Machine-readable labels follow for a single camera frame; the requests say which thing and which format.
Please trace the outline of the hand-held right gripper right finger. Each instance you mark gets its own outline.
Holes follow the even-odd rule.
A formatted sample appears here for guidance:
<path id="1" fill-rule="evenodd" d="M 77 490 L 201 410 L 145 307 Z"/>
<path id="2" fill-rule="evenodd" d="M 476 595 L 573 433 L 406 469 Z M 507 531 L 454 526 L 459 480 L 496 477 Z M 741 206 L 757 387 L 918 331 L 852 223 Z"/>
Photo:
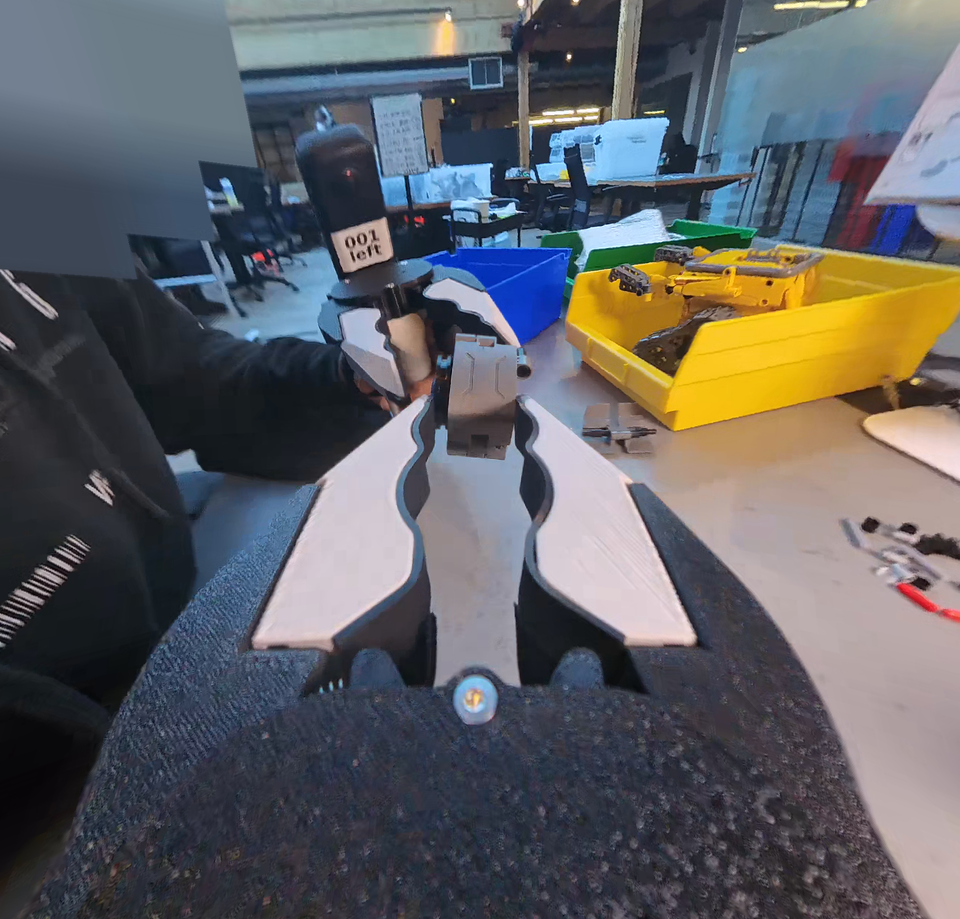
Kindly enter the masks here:
<path id="1" fill-rule="evenodd" d="M 515 433 L 544 481 L 531 530 L 536 583 L 626 648 L 695 647 L 628 476 L 531 397 L 517 401 Z"/>

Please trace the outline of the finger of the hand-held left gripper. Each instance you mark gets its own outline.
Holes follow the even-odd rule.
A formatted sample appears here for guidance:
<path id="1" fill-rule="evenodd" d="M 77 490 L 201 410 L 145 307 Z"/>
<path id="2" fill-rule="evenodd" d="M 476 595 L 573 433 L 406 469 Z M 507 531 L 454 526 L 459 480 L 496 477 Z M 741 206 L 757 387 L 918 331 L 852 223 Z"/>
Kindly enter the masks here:
<path id="1" fill-rule="evenodd" d="M 515 348 L 522 343 L 487 289 L 469 276 L 434 278 L 423 289 L 427 315 L 467 335 L 496 337 Z"/>
<path id="2" fill-rule="evenodd" d="M 340 315 L 341 350 L 362 384 L 390 402 L 410 402 L 409 349 L 404 338 L 411 315 L 384 317 L 377 307 Z"/>

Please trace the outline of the grey toy eye module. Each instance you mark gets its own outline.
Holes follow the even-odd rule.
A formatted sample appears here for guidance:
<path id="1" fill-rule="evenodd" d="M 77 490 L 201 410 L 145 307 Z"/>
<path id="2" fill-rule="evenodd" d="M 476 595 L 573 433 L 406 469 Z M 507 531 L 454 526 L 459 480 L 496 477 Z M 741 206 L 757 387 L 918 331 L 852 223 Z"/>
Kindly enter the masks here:
<path id="1" fill-rule="evenodd" d="M 450 456 L 502 461 L 513 440 L 519 382 L 532 366 L 522 346 L 493 335 L 455 334 L 438 357 L 433 385 L 436 422 Z"/>

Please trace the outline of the pile of small toy pieces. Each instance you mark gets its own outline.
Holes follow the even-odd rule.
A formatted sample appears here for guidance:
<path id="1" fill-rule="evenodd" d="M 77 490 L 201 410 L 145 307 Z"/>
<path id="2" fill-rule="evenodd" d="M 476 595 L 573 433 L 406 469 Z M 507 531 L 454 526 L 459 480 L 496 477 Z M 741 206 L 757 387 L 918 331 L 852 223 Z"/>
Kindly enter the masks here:
<path id="1" fill-rule="evenodd" d="M 867 557 L 875 578 L 918 609 L 959 622 L 959 541 L 927 533 L 915 523 L 891 524 L 877 517 L 838 521 L 846 541 Z"/>

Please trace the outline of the grey desk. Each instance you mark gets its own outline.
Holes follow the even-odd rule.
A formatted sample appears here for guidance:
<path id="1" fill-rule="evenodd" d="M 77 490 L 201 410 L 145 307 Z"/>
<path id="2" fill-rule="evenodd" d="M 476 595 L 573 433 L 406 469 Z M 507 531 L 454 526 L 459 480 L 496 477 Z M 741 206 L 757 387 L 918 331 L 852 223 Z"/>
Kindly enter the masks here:
<path id="1" fill-rule="evenodd" d="M 529 517 L 522 458 L 431 457 L 420 514 L 437 680 L 519 678 L 513 604 Z M 887 588 L 839 526 L 875 517 L 958 536 L 958 485 L 819 400 L 680 432 L 611 459 L 747 586 L 817 686 L 890 854 L 931 917 L 958 917 L 958 624 Z"/>

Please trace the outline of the person's left hand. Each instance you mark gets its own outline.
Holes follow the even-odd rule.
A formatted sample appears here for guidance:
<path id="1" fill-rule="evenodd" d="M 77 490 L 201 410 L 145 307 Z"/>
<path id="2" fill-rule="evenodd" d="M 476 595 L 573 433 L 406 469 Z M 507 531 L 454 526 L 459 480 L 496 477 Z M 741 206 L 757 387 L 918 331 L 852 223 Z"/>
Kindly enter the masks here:
<path id="1" fill-rule="evenodd" d="M 433 391 L 435 375 L 431 373 L 425 378 L 411 383 L 407 387 L 404 397 L 400 399 L 395 399 L 382 393 L 378 387 L 367 381 L 360 373 L 354 372 L 353 379 L 354 385 L 356 385 L 357 389 L 364 396 L 374 402 L 380 409 L 394 416 L 399 414 L 402 409 L 408 407 L 414 400 L 421 397 L 429 397 Z"/>

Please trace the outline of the white notice board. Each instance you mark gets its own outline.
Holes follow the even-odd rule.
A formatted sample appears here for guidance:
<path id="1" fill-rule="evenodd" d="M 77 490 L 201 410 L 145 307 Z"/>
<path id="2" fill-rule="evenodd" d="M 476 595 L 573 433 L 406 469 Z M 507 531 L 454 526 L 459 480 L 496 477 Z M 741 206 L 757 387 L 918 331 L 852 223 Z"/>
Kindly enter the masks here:
<path id="1" fill-rule="evenodd" d="M 373 97 L 370 109 L 381 177 L 426 174 L 430 165 L 421 95 Z"/>

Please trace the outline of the black cart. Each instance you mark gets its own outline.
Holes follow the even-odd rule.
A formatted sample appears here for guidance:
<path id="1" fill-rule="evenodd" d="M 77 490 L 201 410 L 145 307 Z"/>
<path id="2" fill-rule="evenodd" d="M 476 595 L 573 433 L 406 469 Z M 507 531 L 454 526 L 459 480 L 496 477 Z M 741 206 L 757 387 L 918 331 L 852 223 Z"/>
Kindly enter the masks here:
<path id="1" fill-rule="evenodd" d="M 514 200 L 452 200 L 450 251 L 463 248 L 521 248 L 525 216 Z"/>

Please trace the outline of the grey toy plate assembly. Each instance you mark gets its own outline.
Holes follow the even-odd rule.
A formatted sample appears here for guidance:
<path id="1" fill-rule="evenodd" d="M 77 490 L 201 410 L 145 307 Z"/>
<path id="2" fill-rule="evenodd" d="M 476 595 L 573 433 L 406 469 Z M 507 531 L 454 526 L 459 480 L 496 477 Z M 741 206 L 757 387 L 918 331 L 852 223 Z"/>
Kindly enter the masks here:
<path id="1" fill-rule="evenodd" d="M 605 457 L 649 456 L 656 434 L 653 421 L 634 402 L 595 404 L 583 414 L 582 439 Z"/>

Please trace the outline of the thin wooden pillar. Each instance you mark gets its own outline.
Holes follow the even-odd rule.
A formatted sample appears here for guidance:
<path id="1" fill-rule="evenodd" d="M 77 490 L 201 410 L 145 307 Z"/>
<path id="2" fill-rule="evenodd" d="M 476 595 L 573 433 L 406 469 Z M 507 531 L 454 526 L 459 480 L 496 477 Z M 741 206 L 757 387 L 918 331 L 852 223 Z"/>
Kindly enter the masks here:
<path id="1" fill-rule="evenodd" d="M 525 49 L 517 53 L 516 67 L 518 165 L 528 171 L 531 167 L 530 58 Z"/>

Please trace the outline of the wooden table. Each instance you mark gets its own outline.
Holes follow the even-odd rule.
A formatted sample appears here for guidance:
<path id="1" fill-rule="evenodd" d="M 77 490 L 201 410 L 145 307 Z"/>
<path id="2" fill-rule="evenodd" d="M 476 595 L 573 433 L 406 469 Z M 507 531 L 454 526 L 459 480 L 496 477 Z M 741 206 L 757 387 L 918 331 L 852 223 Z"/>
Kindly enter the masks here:
<path id="1" fill-rule="evenodd" d="M 599 196 L 611 211 L 616 200 L 626 201 L 628 206 L 653 202 L 664 198 L 666 193 L 676 194 L 686 200 L 685 218 L 699 220 L 707 193 L 715 193 L 735 185 L 750 184 L 757 177 L 755 171 L 726 173 L 677 173 L 643 177 L 637 180 L 589 181 L 590 196 Z"/>

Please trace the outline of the yellow toy robot vehicle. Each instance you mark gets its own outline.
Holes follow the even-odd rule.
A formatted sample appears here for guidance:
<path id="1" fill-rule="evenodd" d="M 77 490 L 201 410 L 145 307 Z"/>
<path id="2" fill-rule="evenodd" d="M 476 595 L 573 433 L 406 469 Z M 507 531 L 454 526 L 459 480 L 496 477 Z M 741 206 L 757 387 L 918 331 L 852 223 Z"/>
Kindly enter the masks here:
<path id="1" fill-rule="evenodd" d="M 706 325 L 807 305 L 819 282 L 825 254 L 772 249 L 660 245 L 645 266 L 613 267 L 607 280 L 619 291 L 652 302 L 658 291 L 680 305 L 678 322 L 640 338 L 631 352 L 674 376 Z"/>

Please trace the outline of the person in black hoodie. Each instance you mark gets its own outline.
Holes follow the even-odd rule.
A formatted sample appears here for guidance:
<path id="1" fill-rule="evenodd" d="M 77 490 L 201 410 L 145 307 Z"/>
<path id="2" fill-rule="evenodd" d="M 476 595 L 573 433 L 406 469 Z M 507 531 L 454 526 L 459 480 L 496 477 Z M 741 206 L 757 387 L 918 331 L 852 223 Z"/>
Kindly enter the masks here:
<path id="1" fill-rule="evenodd" d="M 45 871 L 119 701 L 193 596 L 168 457 L 249 425 L 270 362 L 148 277 L 2 269 L 2 909 Z"/>

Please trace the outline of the white wooden book stand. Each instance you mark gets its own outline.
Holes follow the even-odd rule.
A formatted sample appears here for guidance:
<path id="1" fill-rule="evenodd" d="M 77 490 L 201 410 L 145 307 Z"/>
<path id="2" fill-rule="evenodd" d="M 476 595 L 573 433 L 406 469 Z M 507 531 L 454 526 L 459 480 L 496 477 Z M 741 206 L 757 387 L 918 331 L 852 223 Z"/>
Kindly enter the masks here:
<path id="1" fill-rule="evenodd" d="M 918 205 L 921 224 L 936 238 L 959 240 L 958 204 Z M 911 406 L 866 417 L 861 428 L 871 439 L 939 475 L 959 481 L 958 394 L 933 405 Z"/>

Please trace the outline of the white instruction booklet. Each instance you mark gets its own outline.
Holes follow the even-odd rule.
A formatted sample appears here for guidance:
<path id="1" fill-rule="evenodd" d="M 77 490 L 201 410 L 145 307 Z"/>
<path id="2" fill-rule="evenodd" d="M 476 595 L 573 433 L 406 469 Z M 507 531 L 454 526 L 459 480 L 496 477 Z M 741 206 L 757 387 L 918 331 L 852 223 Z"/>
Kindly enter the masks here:
<path id="1" fill-rule="evenodd" d="M 958 48 L 930 86 L 864 203 L 958 207 Z"/>

